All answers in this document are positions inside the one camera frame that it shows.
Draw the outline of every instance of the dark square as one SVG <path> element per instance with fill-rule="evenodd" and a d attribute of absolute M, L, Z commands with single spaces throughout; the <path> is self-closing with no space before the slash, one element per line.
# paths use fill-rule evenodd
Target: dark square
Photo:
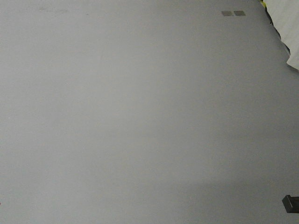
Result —
<path fill-rule="evenodd" d="M 234 11 L 234 13 L 236 16 L 244 16 L 245 15 L 244 11 Z"/>
<path fill-rule="evenodd" d="M 233 16 L 231 11 L 221 11 L 223 16 Z"/>

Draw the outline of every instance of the yellow object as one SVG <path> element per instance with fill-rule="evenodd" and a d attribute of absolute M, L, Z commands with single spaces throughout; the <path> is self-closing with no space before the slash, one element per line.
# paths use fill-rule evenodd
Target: yellow object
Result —
<path fill-rule="evenodd" d="M 262 0 L 260 0 L 260 3 L 263 5 L 264 8 L 266 8 L 266 3 L 264 3 Z"/>

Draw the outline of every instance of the gray surface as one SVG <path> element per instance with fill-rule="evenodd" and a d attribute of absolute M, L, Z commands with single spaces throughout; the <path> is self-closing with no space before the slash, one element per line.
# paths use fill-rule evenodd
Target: gray surface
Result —
<path fill-rule="evenodd" d="M 299 77 L 257 1 L 0 3 L 0 223 L 298 222 Z"/>

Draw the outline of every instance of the black object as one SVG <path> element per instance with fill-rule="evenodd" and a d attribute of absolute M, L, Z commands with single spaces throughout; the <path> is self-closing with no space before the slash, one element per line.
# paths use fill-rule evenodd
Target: black object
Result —
<path fill-rule="evenodd" d="M 299 197 L 286 195 L 282 199 L 282 203 L 284 204 L 287 213 L 299 213 Z"/>

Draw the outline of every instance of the white cloth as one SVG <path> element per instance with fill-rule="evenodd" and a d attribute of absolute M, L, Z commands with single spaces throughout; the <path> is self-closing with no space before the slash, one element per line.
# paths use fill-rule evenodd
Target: white cloth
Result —
<path fill-rule="evenodd" d="M 299 0 L 264 0 L 281 41 L 290 49 L 287 63 L 299 70 Z"/>

